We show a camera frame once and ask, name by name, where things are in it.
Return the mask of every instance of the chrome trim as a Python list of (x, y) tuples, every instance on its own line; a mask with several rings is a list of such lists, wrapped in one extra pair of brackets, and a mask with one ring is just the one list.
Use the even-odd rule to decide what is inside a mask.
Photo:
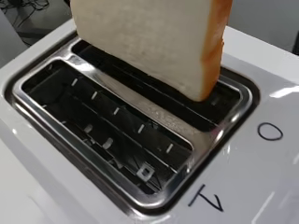
[[(72, 52), (72, 48), (79, 41), (80, 39), (78, 37), (69, 41), (65, 46), (58, 49), (49, 56), (49, 58), (34, 67), (29, 73), (20, 78), (14, 84), (12, 94), (15, 100), (15, 106), (19, 109), (19, 111), (22, 111), (23, 109), (25, 111), (29, 111), (30, 116), (24, 115), (23, 112), (22, 113), (32, 122), (35, 122), (37, 125), (42, 127), (44, 132), (55, 133), (55, 140), (57, 142), (71, 146), (84, 159), (95, 164), (94, 168), (96, 168), (105, 177), (105, 179), (109, 180), (110, 183), (107, 184), (109, 186), (112, 184), (113, 188), (120, 195), (124, 195), (126, 199), (131, 201), (128, 203), (129, 207), (132, 207), (132, 203), (137, 205), (137, 207), (146, 210), (158, 209), (165, 206), (175, 196), (176, 192), (184, 184), (184, 182), (192, 175), (199, 165), (202, 164), (207, 155), (235, 126), (245, 112), (247, 112), (252, 104), (252, 94), (249, 88), (231, 80), (228, 77), (221, 76), (219, 82), (235, 91), (238, 91), (240, 94), (240, 100), (216, 130), (213, 130), (211, 133), (202, 133), (185, 121), (175, 117), (168, 111), (157, 106), (145, 97), (127, 88), (119, 81), (106, 75), (91, 64), (79, 58), (79, 56)], [(127, 181), (125, 177), (120, 175), (102, 158), (89, 150), (87, 145), (69, 132), (57, 119), (50, 115), (41, 105), (36, 103), (21, 89), (22, 84), (26, 80), (55, 61), (67, 63), (74, 69), (78, 70), (82, 75), (88, 77), (102, 88), (105, 88), (112, 94), (118, 96), (124, 102), (147, 115), (192, 146), (192, 155), (181, 170), (169, 181), (162, 192), (150, 196), (144, 194), (143, 191), (134, 186), (131, 182)]]

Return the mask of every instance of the white bread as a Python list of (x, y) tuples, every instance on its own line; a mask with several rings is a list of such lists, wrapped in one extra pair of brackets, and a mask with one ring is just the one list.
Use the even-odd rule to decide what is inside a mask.
[(78, 35), (194, 101), (220, 73), (233, 0), (71, 0)]

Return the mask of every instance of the metal grill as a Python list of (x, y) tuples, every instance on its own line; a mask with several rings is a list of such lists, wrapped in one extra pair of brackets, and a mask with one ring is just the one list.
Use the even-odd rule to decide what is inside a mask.
[(192, 154), (191, 146), (62, 63), (24, 91), (146, 194), (159, 192)]
[(88, 63), (202, 132), (209, 132), (217, 127), (240, 100), (238, 91), (219, 82), (204, 102), (197, 103), (158, 79), (84, 41), (76, 44), (73, 51)]

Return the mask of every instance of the printed number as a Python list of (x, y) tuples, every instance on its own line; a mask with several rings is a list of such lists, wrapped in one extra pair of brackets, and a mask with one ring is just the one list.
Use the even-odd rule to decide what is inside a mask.
[[(264, 134), (263, 131), (262, 131), (262, 127), (265, 127), (265, 126), (272, 127), (274, 130), (277, 131), (277, 134), (273, 135), (273, 136), (266, 136), (266, 134)], [(275, 126), (274, 124), (268, 123), (268, 122), (261, 123), (258, 126), (258, 135), (260, 135), (260, 137), (263, 140), (270, 141), (270, 142), (279, 141), (283, 138), (283, 132), (280, 130), (280, 128)]]
[(222, 205), (221, 205), (221, 201), (219, 199), (219, 197), (214, 194), (214, 197), (216, 198), (217, 204), (214, 204), (212, 201), (210, 201), (205, 195), (202, 194), (202, 191), (204, 190), (204, 188), (206, 187), (206, 185), (203, 185), (196, 193), (196, 195), (192, 198), (192, 200), (190, 201), (190, 203), (188, 204), (189, 207), (191, 207), (194, 202), (196, 201), (197, 197), (200, 196), (202, 197), (207, 203), (209, 203), (212, 207), (214, 207), (215, 209), (224, 212)]

